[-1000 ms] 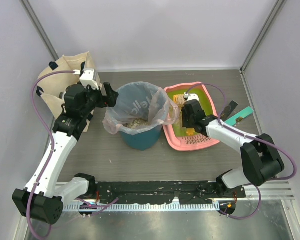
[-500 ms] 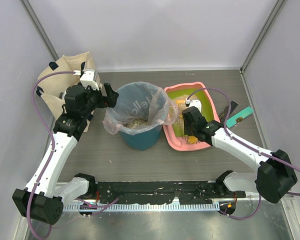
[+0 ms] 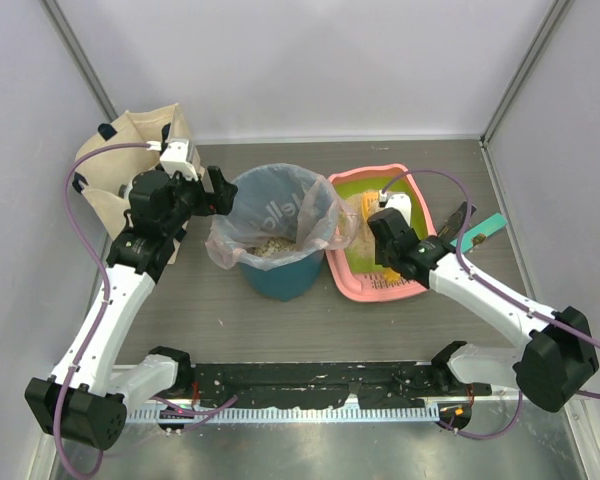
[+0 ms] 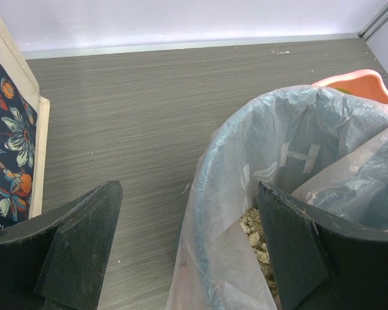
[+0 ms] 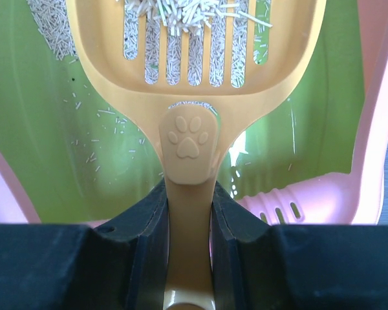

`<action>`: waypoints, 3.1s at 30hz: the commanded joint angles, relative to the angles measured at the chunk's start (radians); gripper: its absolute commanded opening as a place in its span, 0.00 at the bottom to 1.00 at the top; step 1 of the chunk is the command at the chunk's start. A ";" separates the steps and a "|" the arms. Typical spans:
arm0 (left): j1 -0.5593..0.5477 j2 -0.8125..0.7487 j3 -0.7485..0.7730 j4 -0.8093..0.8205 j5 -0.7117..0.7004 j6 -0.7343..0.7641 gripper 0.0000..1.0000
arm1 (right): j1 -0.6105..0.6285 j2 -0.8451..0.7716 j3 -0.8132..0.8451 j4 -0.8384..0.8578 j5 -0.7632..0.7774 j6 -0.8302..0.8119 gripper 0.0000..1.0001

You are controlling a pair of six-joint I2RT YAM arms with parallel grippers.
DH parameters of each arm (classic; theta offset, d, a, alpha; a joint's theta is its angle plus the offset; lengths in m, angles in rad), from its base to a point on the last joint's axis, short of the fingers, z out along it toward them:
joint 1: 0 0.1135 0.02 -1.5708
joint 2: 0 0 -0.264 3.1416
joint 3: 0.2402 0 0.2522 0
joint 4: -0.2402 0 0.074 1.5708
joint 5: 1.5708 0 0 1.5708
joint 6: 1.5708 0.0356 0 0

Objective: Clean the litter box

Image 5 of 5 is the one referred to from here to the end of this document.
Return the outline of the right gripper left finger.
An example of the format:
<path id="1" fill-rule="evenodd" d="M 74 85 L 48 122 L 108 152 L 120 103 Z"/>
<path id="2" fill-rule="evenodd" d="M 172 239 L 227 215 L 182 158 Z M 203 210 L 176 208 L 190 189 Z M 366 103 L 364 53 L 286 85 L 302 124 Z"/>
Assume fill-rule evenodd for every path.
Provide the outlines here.
<path id="1" fill-rule="evenodd" d="M 0 309 L 161 309 L 167 258 L 163 181 L 96 228 L 0 224 Z"/>

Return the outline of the orange litter scoop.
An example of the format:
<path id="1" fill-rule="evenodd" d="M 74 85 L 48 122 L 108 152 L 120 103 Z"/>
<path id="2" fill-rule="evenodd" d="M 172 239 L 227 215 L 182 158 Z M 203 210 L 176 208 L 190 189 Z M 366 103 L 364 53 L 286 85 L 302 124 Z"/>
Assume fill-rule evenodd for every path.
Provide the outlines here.
<path id="1" fill-rule="evenodd" d="M 210 214 L 219 167 L 233 142 L 277 108 L 300 82 L 323 22 L 324 1 L 273 1 L 268 60 L 253 59 L 248 23 L 244 85 L 231 83 L 233 18 L 226 20 L 224 78 L 210 85 L 211 31 L 204 30 L 202 78 L 188 81 L 189 36 L 181 38 L 180 80 L 166 79 L 167 29 L 160 29 L 158 81 L 144 77 L 145 57 L 124 57 L 123 1 L 68 1 L 77 55 L 95 90 L 146 135 L 161 161 L 169 206 L 164 309 L 214 309 Z"/>

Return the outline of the pink litter box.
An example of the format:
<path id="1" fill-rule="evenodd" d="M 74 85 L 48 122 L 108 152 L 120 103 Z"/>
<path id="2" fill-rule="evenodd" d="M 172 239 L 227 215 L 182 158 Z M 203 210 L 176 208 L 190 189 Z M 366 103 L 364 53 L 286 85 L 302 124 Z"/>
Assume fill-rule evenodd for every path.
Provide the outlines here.
<path id="1" fill-rule="evenodd" d="M 329 1 L 295 91 L 248 128 L 219 182 L 279 223 L 376 223 L 388 144 L 388 1 Z M 0 222 L 116 216 L 161 179 L 153 148 L 58 61 L 26 1 L 0 1 Z"/>

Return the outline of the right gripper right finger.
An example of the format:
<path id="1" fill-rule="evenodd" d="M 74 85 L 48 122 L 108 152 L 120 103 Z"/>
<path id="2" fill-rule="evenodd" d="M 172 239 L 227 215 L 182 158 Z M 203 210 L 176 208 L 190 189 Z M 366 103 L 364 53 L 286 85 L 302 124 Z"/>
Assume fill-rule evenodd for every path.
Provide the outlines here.
<path id="1" fill-rule="evenodd" d="M 388 225 L 268 225 L 216 185 L 217 309 L 388 309 Z"/>

